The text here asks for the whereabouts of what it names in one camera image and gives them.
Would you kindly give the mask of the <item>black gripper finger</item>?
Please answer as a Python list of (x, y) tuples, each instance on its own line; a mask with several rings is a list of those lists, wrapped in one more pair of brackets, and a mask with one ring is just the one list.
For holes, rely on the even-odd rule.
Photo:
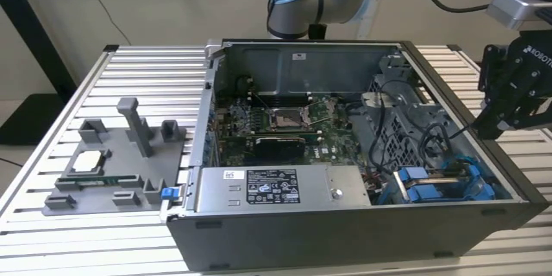
[(512, 77), (512, 68), (506, 57), (508, 46), (488, 45), (484, 48), (477, 90), (485, 96), (482, 110), (472, 123), (472, 129), (481, 140), (496, 140), (504, 132), (497, 125), (506, 115), (505, 101), (509, 97), (506, 83)]
[(494, 102), (498, 108), (497, 129), (513, 131), (550, 126), (550, 97), (505, 94)]

